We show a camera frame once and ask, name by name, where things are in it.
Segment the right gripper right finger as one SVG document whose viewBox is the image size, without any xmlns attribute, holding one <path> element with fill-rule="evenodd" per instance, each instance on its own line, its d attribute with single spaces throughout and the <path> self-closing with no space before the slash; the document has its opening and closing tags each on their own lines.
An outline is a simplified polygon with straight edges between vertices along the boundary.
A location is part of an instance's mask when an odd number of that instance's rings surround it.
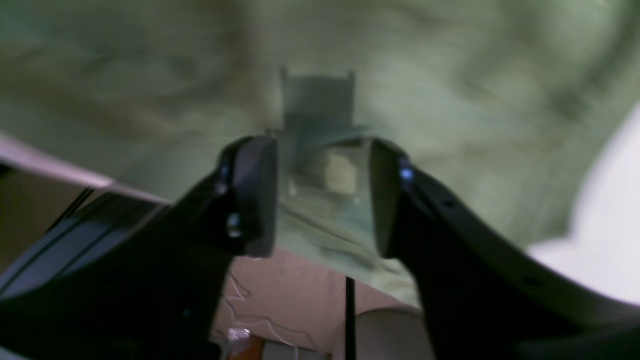
<svg viewBox="0 0 640 360">
<path fill-rule="evenodd" d="M 637 360 L 639 307 L 516 249 L 398 146 L 371 142 L 374 237 L 416 283 L 438 360 Z"/>
</svg>

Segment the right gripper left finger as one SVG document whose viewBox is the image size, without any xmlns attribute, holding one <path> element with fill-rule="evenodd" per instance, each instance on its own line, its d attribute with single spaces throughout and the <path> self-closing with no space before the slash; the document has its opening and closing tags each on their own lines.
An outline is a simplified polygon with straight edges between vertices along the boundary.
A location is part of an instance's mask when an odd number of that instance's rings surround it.
<svg viewBox="0 0 640 360">
<path fill-rule="evenodd" d="M 178 203 L 103 194 L 1 276 L 1 351 L 25 360 L 205 360 L 227 271 L 275 242 L 278 143 L 243 137 Z"/>
</svg>

